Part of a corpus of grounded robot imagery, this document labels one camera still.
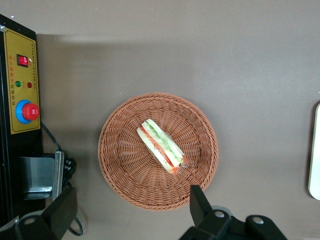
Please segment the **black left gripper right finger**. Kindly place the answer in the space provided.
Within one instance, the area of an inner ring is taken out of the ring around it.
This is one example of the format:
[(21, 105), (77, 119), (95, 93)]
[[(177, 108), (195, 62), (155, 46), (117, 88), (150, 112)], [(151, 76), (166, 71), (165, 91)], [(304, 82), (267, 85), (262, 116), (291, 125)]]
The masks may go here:
[(240, 221), (225, 207), (212, 207), (201, 187), (190, 187), (189, 210), (194, 223), (181, 240), (286, 240), (277, 225), (263, 215)]

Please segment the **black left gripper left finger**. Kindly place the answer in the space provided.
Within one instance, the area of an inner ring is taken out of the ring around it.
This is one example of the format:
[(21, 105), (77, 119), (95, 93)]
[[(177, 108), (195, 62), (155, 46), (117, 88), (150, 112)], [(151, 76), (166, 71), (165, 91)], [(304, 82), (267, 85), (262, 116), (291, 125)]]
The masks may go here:
[(78, 213), (77, 191), (66, 187), (44, 210), (24, 215), (0, 232), (2, 240), (60, 240)]

